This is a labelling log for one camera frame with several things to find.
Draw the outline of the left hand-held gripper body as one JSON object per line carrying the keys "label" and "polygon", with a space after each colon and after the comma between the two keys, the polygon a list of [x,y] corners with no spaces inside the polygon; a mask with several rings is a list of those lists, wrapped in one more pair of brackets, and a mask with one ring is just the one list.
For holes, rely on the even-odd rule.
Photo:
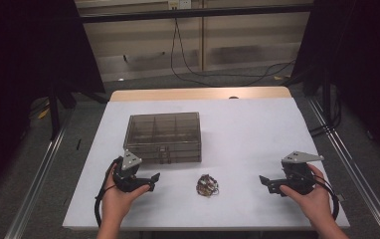
{"label": "left hand-held gripper body", "polygon": [[120,191],[132,192],[142,185],[148,185],[146,178],[136,177],[136,172],[141,163],[142,159],[129,150],[124,152],[124,156],[118,158],[118,163],[112,177],[115,186]]}

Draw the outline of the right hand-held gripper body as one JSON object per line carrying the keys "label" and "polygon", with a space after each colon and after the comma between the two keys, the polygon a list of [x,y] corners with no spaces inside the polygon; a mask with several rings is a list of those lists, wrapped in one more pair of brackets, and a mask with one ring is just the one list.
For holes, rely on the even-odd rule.
{"label": "right hand-held gripper body", "polygon": [[293,151],[282,159],[282,167],[285,179],[281,185],[285,185],[301,195],[306,195],[313,190],[315,184],[313,172],[307,165],[309,162],[322,161],[322,155],[307,152]]}

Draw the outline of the smoky transparent drawer storage box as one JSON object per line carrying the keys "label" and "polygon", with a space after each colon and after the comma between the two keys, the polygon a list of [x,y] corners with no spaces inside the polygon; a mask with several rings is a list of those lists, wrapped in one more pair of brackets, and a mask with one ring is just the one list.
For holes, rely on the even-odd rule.
{"label": "smoky transparent drawer storage box", "polygon": [[198,113],[133,115],[129,118],[123,148],[144,163],[202,161]]}

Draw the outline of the person's right hand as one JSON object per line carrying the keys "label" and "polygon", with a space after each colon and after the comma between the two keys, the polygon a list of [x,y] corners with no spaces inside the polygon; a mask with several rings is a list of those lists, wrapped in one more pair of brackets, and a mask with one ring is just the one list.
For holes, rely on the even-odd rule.
{"label": "person's right hand", "polygon": [[286,185],[282,185],[280,190],[298,204],[314,228],[318,228],[321,223],[334,221],[329,204],[329,194],[321,185],[316,184],[313,190],[306,195],[299,194]]}

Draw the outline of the person's left hand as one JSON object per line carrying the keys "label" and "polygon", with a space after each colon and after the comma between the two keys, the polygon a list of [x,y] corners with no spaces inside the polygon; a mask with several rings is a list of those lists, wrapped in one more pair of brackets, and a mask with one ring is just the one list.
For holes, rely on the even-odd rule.
{"label": "person's left hand", "polygon": [[112,174],[111,169],[104,185],[100,228],[112,228],[117,231],[123,218],[129,212],[132,202],[147,192],[149,186],[143,185],[131,192],[122,192],[114,184]]}

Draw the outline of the black stand leg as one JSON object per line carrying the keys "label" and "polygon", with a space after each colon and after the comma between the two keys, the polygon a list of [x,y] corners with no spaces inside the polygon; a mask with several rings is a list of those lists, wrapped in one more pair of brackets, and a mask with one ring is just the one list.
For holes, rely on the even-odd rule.
{"label": "black stand leg", "polygon": [[57,99],[57,89],[54,84],[50,84],[48,92],[50,114],[51,114],[51,124],[52,124],[52,135],[51,140],[54,140],[60,131],[60,118],[58,111],[58,99]]}

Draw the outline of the light wooden table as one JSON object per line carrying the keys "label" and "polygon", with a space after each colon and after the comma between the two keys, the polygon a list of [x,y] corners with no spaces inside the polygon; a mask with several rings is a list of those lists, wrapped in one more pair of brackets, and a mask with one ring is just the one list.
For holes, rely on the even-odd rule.
{"label": "light wooden table", "polygon": [[286,87],[193,88],[115,91],[112,102],[290,98]]}

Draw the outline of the black curtain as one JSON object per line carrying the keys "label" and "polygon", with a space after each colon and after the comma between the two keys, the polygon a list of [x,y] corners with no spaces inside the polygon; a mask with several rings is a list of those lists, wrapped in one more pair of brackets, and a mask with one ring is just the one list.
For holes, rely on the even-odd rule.
{"label": "black curtain", "polygon": [[0,0],[0,174],[29,125],[32,102],[102,93],[75,0]]}
{"label": "black curtain", "polygon": [[292,75],[336,85],[380,141],[380,0],[313,0]]}

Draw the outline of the black horizontal bar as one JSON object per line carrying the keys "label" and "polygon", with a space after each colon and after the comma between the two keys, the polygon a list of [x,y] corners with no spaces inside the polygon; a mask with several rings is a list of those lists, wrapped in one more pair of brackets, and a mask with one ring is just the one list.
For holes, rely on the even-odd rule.
{"label": "black horizontal bar", "polygon": [[82,23],[105,23],[143,20],[163,20],[180,18],[219,17],[237,15],[257,14],[281,14],[310,12],[313,4],[290,4],[290,5],[268,5],[252,7],[230,7],[230,8],[206,8],[206,9],[184,9],[134,12],[121,14],[91,14],[80,17]]}

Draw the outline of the metal floor rail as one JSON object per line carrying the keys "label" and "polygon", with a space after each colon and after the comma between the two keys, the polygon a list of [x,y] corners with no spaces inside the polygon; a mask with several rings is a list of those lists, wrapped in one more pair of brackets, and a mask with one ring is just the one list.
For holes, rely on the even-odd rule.
{"label": "metal floor rail", "polygon": [[4,239],[22,239],[36,202],[42,191],[44,182],[49,170],[63,142],[64,135],[68,128],[75,110],[66,110],[65,118],[62,120],[61,128],[55,138],[50,141],[47,151],[42,159],[38,171],[32,181],[30,188],[16,213]]}
{"label": "metal floor rail", "polygon": [[365,201],[365,204],[368,206],[371,214],[380,227],[380,200],[371,188],[370,184],[367,182],[338,132],[332,128],[329,125],[329,122],[325,119],[324,109],[319,104],[318,100],[315,98],[308,98],[307,100],[315,113],[320,126],[324,128],[326,136],[334,147],[338,157],[341,159],[345,169]]}

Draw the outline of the white wall socket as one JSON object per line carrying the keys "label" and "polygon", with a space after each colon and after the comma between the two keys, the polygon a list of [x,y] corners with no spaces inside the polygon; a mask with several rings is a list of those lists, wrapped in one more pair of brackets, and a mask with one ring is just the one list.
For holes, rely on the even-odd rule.
{"label": "white wall socket", "polygon": [[182,10],[182,9],[191,9],[191,8],[192,8],[191,0],[168,0],[169,10]]}

